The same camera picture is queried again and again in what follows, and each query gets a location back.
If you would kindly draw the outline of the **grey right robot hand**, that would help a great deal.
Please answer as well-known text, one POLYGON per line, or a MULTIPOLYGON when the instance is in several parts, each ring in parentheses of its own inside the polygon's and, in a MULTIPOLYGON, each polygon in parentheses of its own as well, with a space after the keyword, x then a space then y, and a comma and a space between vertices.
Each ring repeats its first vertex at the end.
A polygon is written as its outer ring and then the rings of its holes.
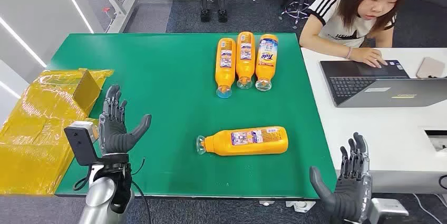
POLYGON ((334 191, 323 182, 316 166, 309 168, 309 178, 330 223, 363 223, 367 220, 372 199, 372 176, 368 145, 358 132, 348 140, 350 150, 342 153, 340 174, 334 191))

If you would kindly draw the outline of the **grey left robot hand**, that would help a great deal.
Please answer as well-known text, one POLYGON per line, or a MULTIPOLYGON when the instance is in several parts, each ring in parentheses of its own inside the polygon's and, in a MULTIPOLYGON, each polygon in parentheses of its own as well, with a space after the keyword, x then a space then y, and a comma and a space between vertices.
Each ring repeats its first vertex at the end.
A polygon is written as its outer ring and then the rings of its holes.
POLYGON ((145 114, 141 122, 128 131, 125 126, 125 106, 127 100, 120 102, 120 86, 109 87, 99 116, 99 146, 103 155, 128 153, 144 136, 151 125, 152 115, 145 114))

